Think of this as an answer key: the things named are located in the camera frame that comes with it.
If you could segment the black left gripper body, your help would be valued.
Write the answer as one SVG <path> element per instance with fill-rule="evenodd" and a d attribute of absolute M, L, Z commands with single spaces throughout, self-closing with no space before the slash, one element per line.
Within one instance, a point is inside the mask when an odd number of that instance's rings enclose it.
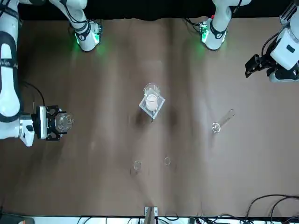
<path fill-rule="evenodd" d="M 277 70 L 280 68 L 280 65 L 271 57 L 270 53 L 259 56 L 258 60 L 258 71 L 266 70 L 268 77 L 275 77 Z"/>

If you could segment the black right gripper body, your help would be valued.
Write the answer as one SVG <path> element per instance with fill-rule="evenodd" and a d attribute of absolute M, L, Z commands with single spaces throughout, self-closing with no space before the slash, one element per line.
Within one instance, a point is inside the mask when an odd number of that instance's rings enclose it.
<path fill-rule="evenodd" d="M 56 119 L 52 116 L 54 109 L 53 105 L 46 106 L 46 118 L 47 118 L 47 141 L 53 141 L 52 138 L 55 137 L 54 131 L 56 130 Z"/>

